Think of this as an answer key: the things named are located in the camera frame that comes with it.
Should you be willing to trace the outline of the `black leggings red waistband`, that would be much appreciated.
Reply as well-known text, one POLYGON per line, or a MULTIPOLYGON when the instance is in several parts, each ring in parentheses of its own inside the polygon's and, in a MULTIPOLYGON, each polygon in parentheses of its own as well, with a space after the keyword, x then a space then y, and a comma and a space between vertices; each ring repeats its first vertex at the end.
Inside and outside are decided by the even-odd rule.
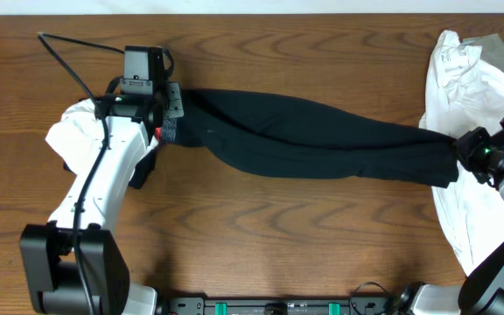
POLYGON ((187 89, 181 99, 185 113, 164 121, 162 142, 206 147, 243 172, 401 180, 443 188, 459 177, 453 138, 435 131, 278 94, 187 89))

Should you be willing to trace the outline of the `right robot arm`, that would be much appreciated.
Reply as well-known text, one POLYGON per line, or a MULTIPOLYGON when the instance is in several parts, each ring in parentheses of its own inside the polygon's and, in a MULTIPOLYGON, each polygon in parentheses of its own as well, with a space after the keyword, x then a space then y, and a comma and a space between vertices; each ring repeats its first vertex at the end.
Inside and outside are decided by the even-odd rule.
MULTIPOLYGON (((455 144, 458 160, 480 183, 494 187, 504 202, 504 129, 490 136, 483 128, 455 144)), ((420 284, 407 289, 399 314, 504 315, 504 242, 460 287, 420 284)))

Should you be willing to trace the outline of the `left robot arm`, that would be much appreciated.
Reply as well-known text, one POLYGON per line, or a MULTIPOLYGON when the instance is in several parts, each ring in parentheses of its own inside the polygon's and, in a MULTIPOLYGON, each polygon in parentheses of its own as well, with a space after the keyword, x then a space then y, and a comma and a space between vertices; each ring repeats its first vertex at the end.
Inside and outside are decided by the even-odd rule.
POLYGON ((128 187, 156 148, 164 119, 183 116, 179 84, 165 90, 158 111, 131 94, 108 94, 104 130, 85 141, 76 179, 45 225, 29 224, 19 247, 35 312, 44 314, 159 314, 158 291, 130 281, 114 239, 128 187))

